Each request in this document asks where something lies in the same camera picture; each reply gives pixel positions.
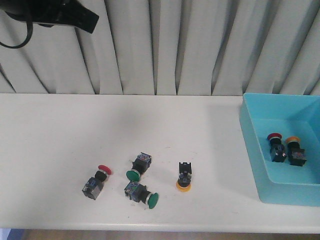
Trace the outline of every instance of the white table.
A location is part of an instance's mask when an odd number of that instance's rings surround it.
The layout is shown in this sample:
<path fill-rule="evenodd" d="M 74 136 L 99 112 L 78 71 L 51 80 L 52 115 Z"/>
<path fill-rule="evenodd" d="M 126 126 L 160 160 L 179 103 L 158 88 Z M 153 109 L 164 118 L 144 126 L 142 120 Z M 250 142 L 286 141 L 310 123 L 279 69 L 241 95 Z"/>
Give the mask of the white table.
<path fill-rule="evenodd" d="M 0 94 L 0 228 L 320 233 L 320 207 L 260 202 L 239 123 L 241 97 Z M 125 197 L 126 171 L 159 202 Z M 192 188 L 176 189 L 179 162 Z M 82 188 L 112 168 L 96 201 Z"/>

